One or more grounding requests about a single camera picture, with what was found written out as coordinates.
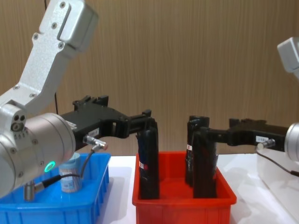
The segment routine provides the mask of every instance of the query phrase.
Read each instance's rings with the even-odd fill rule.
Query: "black bottle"
[[[210,119],[208,117],[190,116],[187,123],[187,151],[185,158],[185,182],[193,186],[193,154],[192,154],[192,136],[200,127],[209,127]]]
[[[137,134],[141,199],[158,199],[159,155],[158,130],[150,127]]]
[[[192,140],[193,197],[215,198],[217,194],[214,174],[218,158],[216,143],[207,139],[203,129],[197,131]]]

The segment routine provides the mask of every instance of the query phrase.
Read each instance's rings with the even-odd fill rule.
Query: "red plastic bin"
[[[230,207],[236,196],[219,169],[216,171],[217,198],[193,199],[185,184],[185,152],[159,152],[160,199],[141,200],[139,157],[133,190],[137,224],[229,224]]]

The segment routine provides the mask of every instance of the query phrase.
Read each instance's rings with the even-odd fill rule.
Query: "wooden wall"
[[[299,120],[299,84],[277,45],[298,34],[296,0],[88,0],[100,21],[91,46],[73,60],[57,92],[59,113],[85,95],[109,95],[127,115],[151,109],[160,150],[185,150],[189,115],[227,128],[229,118]],[[0,74],[16,82],[44,13],[43,1],[0,0]],[[8,20],[6,14],[13,11]],[[108,138],[112,154],[135,154],[134,136]],[[219,145],[220,153],[253,147]]]

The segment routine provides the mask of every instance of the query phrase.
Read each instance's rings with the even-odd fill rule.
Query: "white table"
[[[220,155],[218,168],[237,196],[231,224],[298,224],[258,177],[256,154]],[[135,156],[114,156],[99,224],[135,224],[132,204]]]

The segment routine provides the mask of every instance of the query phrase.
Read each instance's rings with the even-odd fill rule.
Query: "green indicator light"
[[[55,167],[55,164],[55,161],[49,162],[45,167],[45,172],[49,172],[50,170],[52,170]]]

